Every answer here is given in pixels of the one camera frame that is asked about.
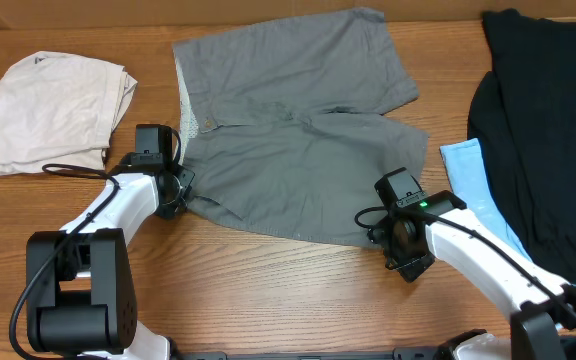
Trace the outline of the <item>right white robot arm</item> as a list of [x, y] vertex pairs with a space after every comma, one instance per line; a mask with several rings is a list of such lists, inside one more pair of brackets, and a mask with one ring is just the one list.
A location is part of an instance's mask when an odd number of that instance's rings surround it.
[[528, 261], [449, 191], [424, 192], [405, 168], [374, 185], [385, 216], [368, 226], [386, 267], [411, 283], [435, 261], [459, 271], [504, 315], [507, 339], [474, 329], [396, 359], [576, 359], [576, 285]]

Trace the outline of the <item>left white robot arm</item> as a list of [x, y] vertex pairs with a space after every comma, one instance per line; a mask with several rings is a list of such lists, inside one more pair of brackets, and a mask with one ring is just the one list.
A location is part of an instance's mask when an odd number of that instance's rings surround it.
[[25, 359], [178, 359], [175, 342], [138, 319], [127, 247], [151, 216], [187, 209], [194, 174], [181, 164], [182, 140], [165, 125], [136, 128], [134, 151], [110, 172], [49, 163], [45, 173], [102, 180], [103, 191], [57, 231], [26, 246], [26, 286], [9, 323]]

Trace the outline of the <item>grey shorts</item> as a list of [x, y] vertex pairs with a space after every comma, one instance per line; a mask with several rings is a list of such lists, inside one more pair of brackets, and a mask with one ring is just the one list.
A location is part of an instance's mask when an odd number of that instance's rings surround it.
[[354, 217], [378, 202], [375, 182], [422, 172], [427, 134], [388, 118], [419, 91], [377, 10], [267, 21], [173, 53], [188, 204], [215, 224], [369, 247]]

